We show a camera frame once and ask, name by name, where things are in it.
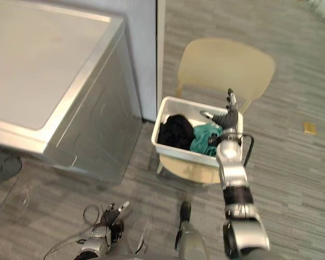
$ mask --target teal clothing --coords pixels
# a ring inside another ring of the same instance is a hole
[[[217,148],[208,145],[208,138],[212,134],[219,136],[222,134],[222,131],[220,126],[218,127],[211,123],[194,127],[195,139],[190,145],[190,151],[215,157]]]

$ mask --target beige chair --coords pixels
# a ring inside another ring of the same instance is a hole
[[[232,88],[245,102],[241,113],[266,90],[275,71],[275,62],[268,54],[241,42],[222,38],[200,38],[185,49],[178,70],[180,98],[183,86],[216,89]],[[191,181],[212,184],[219,182],[218,168],[160,155],[157,174],[166,168]]]

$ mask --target yellow object on floor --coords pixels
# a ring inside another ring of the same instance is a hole
[[[317,135],[316,126],[310,122],[303,122],[303,132],[306,134],[315,134]]]

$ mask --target wire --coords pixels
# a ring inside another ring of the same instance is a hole
[[[59,246],[58,248],[54,249],[54,250],[51,251],[51,252],[48,251],[48,252],[44,255],[43,260],[46,260],[46,257],[47,257],[47,256],[49,256],[50,254],[53,254],[55,251],[58,251],[60,248],[64,248],[65,246],[71,245],[71,244],[73,244],[73,243],[78,243],[78,240],[76,240],[76,241],[72,241],[72,242],[69,242],[69,243],[67,243],[67,244],[65,244],[65,245],[61,245],[61,246]]]
[[[89,210],[89,209],[91,209],[91,208],[94,208],[94,209],[97,210],[96,220],[95,220],[93,223],[90,222],[90,221],[86,218],[86,212],[87,212],[87,210]],[[54,246],[52,246],[52,247],[48,250],[48,252],[44,255],[43,260],[46,260],[46,257],[47,257],[48,255],[50,255],[50,254],[52,254],[52,253],[58,251],[60,248],[63,248],[63,247],[65,247],[65,246],[67,246],[67,245],[71,245],[71,244],[73,244],[73,243],[84,244],[85,241],[86,241],[86,239],[78,239],[78,240],[76,240],[76,241],[72,241],[72,242],[69,242],[69,243],[66,243],[66,244],[60,245],[60,244],[62,244],[63,242],[65,242],[65,241],[67,241],[67,240],[70,240],[71,238],[73,238],[73,237],[75,237],[75,236],[79,236],[79,235],[83,234],[83,233],[86,232],[89,228],[93,228],[94,225],[96,224],[96,222],[98,222],[98,220],[99,220],[99,216],[100,216],[100,210],[99,210],[99,207],[96,206],[96,205],[88,205],[88,206],[83,210],[83,220],[84,220],[84,222],[85,222],[86,224],[89,225],[89,227],[87,227],[87,229],[81,231],[80,233],[77,233],[77,234],[75,234],[75,235],[72,235],[72,236],[66,238],[65,240],[62,240],[62,241],[58,242],[57,244],[55,244]]]
[[[247,155],[245,156],[245,160],[244,160],[244,168],[247,166],[247,163],[250,159],[250,155],[251,152],[253,150],[253,146],[254,146],[254,136],[252,136],[251,134],[243,134],[243,137],[250,137],[251,141],[250,141],[250,146],[249,146],[249,150],[247,152]]]
[[[143,248],[143,245],[145,244],[145,240],[143,239],[142,240],[142,244],[140,245],[140,247],[136,250],[135,254],[137,254],[142,248]]]
[[[94,209],[97,210],[97,217],[96,217],[96,220],[95,220],[94,222],[90,222],[90,221],[87,220],[87,218],[86,218],[86,212],[87,212],[87,210],[89,210],[89,209],[91,209],[91,208],[94,208]],[[99,207],[96,206],[96,205],[94,205],[94,204],[92,204],[92,205],[88,205],[88,206],[83,210],[83,220],[84,220],[84,222],[85,222],[86,224],[92,226],[92,227],[94,227],[94,225],[96,224],[96,222],[98,222],[98,220],[99,220],[99,216],[100,216],[100,210],[99,210]]]

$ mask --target chair seat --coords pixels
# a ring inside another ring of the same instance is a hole
[[[164,168],[183,179],[204,184],[220,183],[219,169],[217,167],[176,159],[162,154],[159,155],[159,159]]]

